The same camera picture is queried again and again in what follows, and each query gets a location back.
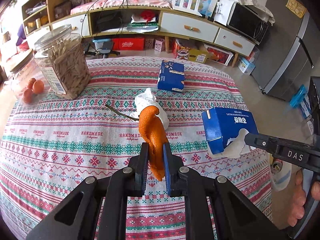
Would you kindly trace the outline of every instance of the twig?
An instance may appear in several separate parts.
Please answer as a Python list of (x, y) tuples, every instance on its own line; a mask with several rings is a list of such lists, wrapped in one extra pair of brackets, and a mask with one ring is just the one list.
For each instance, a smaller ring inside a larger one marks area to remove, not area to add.
[(133, 118), (133, 117), (131, 117), (131, 116), (128, 116), (128, 115), (126, 115), (126, 114), (123, 114), (123, 113), (118, 112), (118, 111), (117, 111), (116, 109), (114, 109), (112, 106), (107, 105), (107, 103), (106, 103), (104, 106), (107, 107), (107, 108), (109, 108), (112, 112), (116, 113), (117, 115), (124, 116), (124, 117), (129, 118), (129, 119), (134, 120), (134, 121), (139, 121), (138, 118)]

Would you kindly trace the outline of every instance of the drawer handle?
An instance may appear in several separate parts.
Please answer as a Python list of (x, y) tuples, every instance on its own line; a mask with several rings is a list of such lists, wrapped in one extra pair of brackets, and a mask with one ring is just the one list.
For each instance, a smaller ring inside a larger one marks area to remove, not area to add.
[(186, 30), (190, 30), (190, 31), (193, 31), (193, 32), (199, 32), (200, 31), (198, 28), (187, 26), (187, 25), (185, 25), (184, 28)]
[(235, 45), (235, 46), (237, 46), (237, 47), (239, 47), (239, 48), (242, 48), (242, 45), (241, 45), (240, 43), (237, 43), (237, 42), (235, 42), (235, 41), (233, 41), (232, 43), (233, 43), (233, 45)]

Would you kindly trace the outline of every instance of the plastic jar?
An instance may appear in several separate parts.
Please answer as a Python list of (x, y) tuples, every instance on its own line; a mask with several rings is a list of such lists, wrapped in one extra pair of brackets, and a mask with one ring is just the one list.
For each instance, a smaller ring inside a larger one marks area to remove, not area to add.
[(63, 25), (42, 36), (35, 48), (35, 60), (55, 95), (75, 99), (91, 79), (80, 34)]
[(9, 69), (11, 74), (5, 84), (10, 85), (21, 104), (34, 106), (47, 95), (50, 86), (34, 60), (32, 49), (15, 55), (13, 59), (14, 64)]

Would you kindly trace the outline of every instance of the orange peel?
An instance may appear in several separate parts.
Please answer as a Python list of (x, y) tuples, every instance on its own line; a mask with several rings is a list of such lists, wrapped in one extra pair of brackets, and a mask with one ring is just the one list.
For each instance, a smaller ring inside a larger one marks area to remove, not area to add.
[(157, 180), (164, 177), (163, 144), (169, 142), (156, 106), (147, 106), (139, 116), (139, 133), (149, 144), (150, 169)]

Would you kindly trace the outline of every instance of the finger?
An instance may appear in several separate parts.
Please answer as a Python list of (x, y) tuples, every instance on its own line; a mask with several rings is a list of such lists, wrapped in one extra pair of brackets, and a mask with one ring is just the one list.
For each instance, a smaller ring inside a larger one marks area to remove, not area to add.
[(292, 202), (302, 207), (305, 204), (306, 199), (307, 196), (305, 191), (302, 189), (302, 185), (300, 184), (296, 186), (292, 197)]
[(315, 181), (311, 188), (311, 196), (315, 200), (320, 200), (320, 182)]
[(287, 221), (290, 226), (294, 227), (297, 224), (298, 219), (293, 216), (289, 216)]
[(303, 215), (304, 215), (304, 208), (301, 206), (298, 206), (295, 203), (292, 203), (290, 216), (293, 216), (297, 219), (301, 219), (303, 218)]
[(302, 181), (303, 181), (303, 175), (302, 175), (302, 169), (300, 169), (296, 174), (296, 185), (302, 184)]

